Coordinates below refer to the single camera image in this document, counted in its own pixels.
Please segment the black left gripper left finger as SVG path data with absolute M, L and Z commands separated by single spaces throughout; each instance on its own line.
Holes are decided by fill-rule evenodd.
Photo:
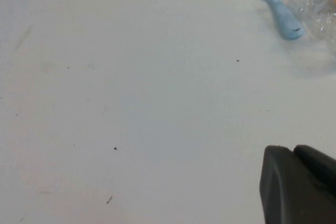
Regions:
M 328 190 L 293 150 L 265 148 L 259 184 L 265 223 L 335 223 L 335 190 Z

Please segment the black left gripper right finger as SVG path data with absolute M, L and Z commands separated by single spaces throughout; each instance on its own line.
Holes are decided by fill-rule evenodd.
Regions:
M 296 156 L 328 190 L 335 190 L 335 159 L 308 145 L 297 145 Z

